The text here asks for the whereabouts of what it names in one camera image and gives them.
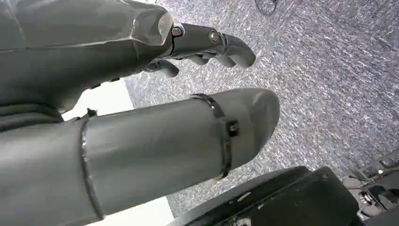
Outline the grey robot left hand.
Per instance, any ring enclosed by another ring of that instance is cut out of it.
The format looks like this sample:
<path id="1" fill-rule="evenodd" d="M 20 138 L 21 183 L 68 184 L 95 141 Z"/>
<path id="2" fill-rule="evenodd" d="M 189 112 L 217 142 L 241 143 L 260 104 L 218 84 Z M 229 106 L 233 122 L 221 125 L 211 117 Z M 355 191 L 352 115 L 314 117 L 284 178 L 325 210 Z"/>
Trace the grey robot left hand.
<path id="1" fill-rule="evenodd" d="M 0 223 L 81 226 L 253 159 L 279 121 L 279 99 L 242 88 L 65 121 L 87 89 L 170 60 L 253 65 L 242 40 L 176 24 L 135 0 L 0 3 Z"/>

